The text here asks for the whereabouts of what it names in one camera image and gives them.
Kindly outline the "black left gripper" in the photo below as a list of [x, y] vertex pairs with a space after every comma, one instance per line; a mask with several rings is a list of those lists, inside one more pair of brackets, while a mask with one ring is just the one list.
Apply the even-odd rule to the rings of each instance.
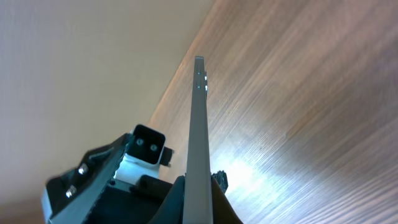
[[[173, 184], [143, 175], [135, 185], [120, 180], [108, 185], [133, 139], [132, 134], [123, 134], [86, 152], [76, 167], [49, 178], [41, 198], [45, 223], [85, 223], [87, 219], [94, 224], [181, 223], [184, 176]], [[227, 188], [225, 171], [211, 175], [213, 221], [243, 224], [226, 198]]]

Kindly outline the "Galaxy S25 smartphone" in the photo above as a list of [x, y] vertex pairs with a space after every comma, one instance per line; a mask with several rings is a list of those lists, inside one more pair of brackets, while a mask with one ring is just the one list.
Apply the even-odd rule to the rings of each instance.
[[213, 223], [205, 61], [195, 57], [183, 223]]

